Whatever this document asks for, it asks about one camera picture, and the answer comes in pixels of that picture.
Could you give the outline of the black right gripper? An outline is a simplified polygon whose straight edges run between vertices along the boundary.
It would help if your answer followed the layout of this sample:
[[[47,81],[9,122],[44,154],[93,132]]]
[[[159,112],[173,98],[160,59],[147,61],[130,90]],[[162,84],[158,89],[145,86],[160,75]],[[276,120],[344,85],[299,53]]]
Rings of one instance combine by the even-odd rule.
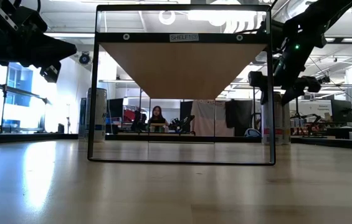
[[[320,46],[321,35],[316,32],[302,30],[292,35],[272,32],[272,52],[281,54],[272,59],[273,85],[285,90],[282,105],[304,95],[304,89],[320,91],[321,84],[315,77],[300,76],[312,50]]]

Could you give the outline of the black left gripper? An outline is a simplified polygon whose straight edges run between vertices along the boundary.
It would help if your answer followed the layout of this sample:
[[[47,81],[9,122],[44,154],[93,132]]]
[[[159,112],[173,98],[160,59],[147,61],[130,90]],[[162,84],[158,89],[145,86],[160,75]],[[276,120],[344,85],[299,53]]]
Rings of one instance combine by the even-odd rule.
[[[22,6],[20,1],[0,1],[0,62],[21,61],[24,67],[41,67],[40,75],[48,83],[56,83],[60,60],[77,52],[74,44],[55,39],[44,32],[47,24],[37,8]]]

